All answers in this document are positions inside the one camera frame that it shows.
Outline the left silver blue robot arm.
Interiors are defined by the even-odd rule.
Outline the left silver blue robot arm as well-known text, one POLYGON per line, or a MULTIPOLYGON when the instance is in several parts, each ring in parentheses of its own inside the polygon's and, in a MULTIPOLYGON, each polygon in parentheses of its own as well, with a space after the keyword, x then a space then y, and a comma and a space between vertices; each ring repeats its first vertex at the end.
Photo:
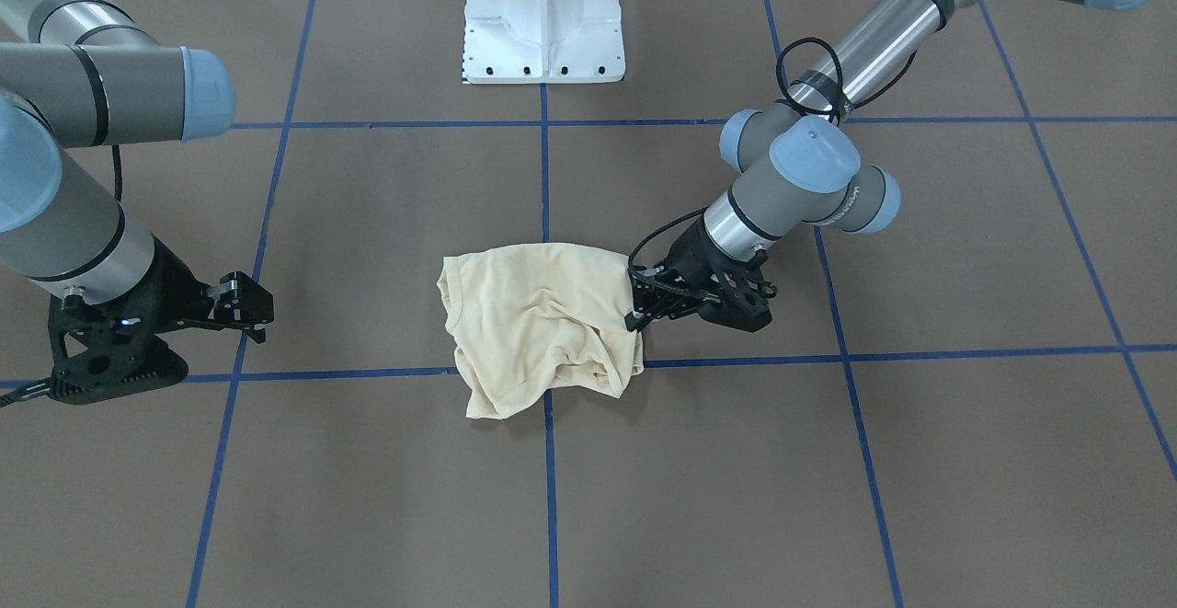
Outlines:
MULTIPOLYGON (((779 54, 782 96, 725 122, 719 152, 738 178, 706 209, 681 218, 686 228, 652 266, 627 260, 632 310, 627 330, 657 319, 697 315, 714 326, 760 330, 771 322, 776 285, 762 276, 769 250, 799 225, 869 235, 895 222, 902 191, 895 176, 865 163, 842 131, 849 116, 882 96, 920 45, 955 13, 980 0, 879 0, 840 41, 794 40, 822 51, 818 62, 787 75, 779 54)), ((1056 0, 1100 11, 1131 11, 1150 0, 1056 0)))

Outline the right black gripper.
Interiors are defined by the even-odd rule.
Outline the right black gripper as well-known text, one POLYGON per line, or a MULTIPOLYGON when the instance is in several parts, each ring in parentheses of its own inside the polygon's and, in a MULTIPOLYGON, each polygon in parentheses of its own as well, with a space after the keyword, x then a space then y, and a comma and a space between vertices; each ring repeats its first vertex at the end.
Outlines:
POLYGON ((241 270, 224 274, 214 285, 198 280, 189 265, 155 238, 149 269, 120 298, 120 319, 153 333, 231 328, 264 345, 275 306, 273 294, 241 270))

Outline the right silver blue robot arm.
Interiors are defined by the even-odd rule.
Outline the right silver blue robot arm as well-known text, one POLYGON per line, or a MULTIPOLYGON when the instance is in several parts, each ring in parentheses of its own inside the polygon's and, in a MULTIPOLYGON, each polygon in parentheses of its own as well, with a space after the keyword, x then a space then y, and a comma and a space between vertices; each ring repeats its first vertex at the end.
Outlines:
POLYGON ((46 290, 54 330, 89 347, 182 327, 260 343, 273 298, 252 278, 194 278, 72 148, 189 142, 230 131, 233 78, 165 46, 113 0, 4 0, 4 266, 46 290))

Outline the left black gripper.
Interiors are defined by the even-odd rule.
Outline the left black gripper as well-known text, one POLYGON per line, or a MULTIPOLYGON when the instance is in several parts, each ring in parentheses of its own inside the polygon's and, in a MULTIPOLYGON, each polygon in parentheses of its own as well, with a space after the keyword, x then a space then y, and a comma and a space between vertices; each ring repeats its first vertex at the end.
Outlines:
POLYGON ((632 288, 632 310, 623 323, 626 330, 640 332, 654 320, 678 320, 691 314, 691 289, 701 290, 697 298, 699 305, 706 299, 714 299, 714 272, 724 265, 745 263, 749 268, 762 270, 762 263, 769 260, 764 247, 756 247, 752 259, 734 260, 712 242, 706 234, 701 219, 694 221, 689 230, 674 240, 669 255, 652 268, 636 265, 627 260, 627 276, 632 288))

